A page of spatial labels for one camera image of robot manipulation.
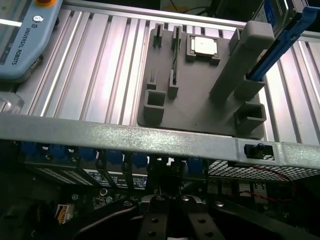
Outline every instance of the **emergency stop button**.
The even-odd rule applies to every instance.
[[[51,7],[56,3],[56,0],[34,0],[39,7]]]

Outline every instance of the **metal sheet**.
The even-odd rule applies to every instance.
[[[62,8],[43,63],[16,92],[24,101],[21,114],[30,117],[0,114],[0,139],[248,161],[241,152],[246,140],[119,126],[137,125],[146,50],[156,23],[225,38],[245,23],[75,0]],[[305,32],[301,39],[310,42],[295,44],[265,76],[267,86],[259,93],[267,115],[263,140],[278,142],[270,144],[280,159],[269,164],[318,167],[319,38]],[[8,124],[14,127],[3,129]]]

